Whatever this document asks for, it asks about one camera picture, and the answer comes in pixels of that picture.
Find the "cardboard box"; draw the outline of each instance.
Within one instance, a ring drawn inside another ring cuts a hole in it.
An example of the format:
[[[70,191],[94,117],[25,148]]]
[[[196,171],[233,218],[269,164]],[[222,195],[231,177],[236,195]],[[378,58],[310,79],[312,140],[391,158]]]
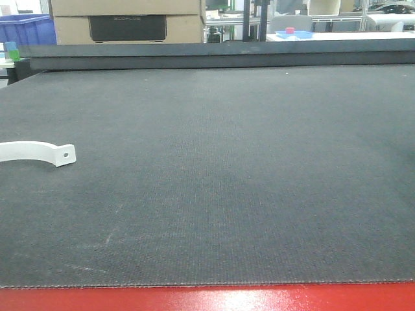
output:
[[[205,0],[51,0],[54,16],[196,15],[204,16]]]
[[[352,12],[355,7],[355,0],[341,0],[340,11]]]
[[[309,0],[309,16],[337,16],[340,0]]]
[[[165,40],[155,41],[105,41],[95,42],[91,38],[88,16],[55,17],[58,44],[137,44],[137,43],[202,43],[204,41],[204,22],[197,15],[167,16],[167,35]]]

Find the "red object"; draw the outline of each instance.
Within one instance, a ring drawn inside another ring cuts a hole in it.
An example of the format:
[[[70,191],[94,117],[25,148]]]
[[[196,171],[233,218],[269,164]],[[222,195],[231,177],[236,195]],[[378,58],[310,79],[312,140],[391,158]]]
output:
[[[1,289],[5,311],[409,311],[415,282],[170,288]]]
[[[294,27],[287,27],[285,29],[286,34],[294,34],[295,31],[296,31],[296,29]]]

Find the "white plastic bracket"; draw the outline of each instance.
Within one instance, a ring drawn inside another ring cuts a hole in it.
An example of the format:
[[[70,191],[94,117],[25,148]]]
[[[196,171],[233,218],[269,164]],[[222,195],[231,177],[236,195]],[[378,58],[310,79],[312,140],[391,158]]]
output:
[[[13,160],[39,160],[61,167],[74,163],[77,156],[72,144],[56,146],[39,141],[0,143],[0,162]]]

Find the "metal pole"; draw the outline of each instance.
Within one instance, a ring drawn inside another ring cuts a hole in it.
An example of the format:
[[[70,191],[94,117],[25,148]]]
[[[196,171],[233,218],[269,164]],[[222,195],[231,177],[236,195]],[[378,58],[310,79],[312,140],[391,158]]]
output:
[[[251,0],[244,0],[244,22],[242,30],[242,41],[249,42],[249,15],[251,11]]]
[[[368,20],[368,11],[369,11],[370,0],[364,0],[362,5],[362,19],[359,27],[359,31],[366,30],[366,22]]]
[[[269,0],[262,0],[261,26],[259,27],[259,41],[263,41],[263,42],[267,40],[268,4],[269,4]]]

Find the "gray felt mat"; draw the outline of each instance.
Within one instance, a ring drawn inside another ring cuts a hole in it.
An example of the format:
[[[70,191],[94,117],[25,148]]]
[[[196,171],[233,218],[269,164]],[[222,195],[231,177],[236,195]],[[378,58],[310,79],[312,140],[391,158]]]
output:
[[[409,281],[415,66],[45,73],[0,90],[0,286]]]

